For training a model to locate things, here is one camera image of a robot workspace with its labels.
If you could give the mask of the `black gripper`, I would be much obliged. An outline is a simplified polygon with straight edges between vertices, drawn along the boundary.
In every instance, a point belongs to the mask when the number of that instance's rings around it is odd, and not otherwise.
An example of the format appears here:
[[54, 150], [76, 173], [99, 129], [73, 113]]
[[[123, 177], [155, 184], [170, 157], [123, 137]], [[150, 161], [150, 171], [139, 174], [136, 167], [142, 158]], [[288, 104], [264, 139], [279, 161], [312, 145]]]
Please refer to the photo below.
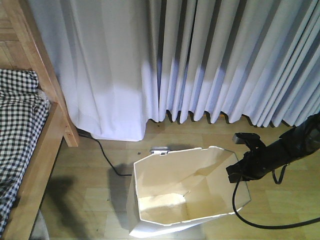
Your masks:
[[283, 180], [286, 167], [292, 161], [292, 154], [283, 144], [272, 143], [251, 152], [246, 160], [244, 172], [239, 163], [226, 168], [230, 183], [260, 180], [269, 172], [272, 172], [273, 180]]

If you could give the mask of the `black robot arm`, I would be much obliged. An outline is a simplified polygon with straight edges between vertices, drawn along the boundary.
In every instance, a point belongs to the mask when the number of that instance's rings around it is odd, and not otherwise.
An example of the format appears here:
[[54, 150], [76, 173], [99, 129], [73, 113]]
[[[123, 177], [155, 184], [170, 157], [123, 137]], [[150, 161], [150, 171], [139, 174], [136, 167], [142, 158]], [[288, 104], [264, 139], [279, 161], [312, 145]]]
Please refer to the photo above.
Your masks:
[[265, 145], [256, 133], [237, 132], [232, 140], [235, 144], [246, 145], [249, 151], [239, 162], [226, 168], [229, 182], [259, 180], [320, 149], [320, 114], [309, 116], [270, 145]]

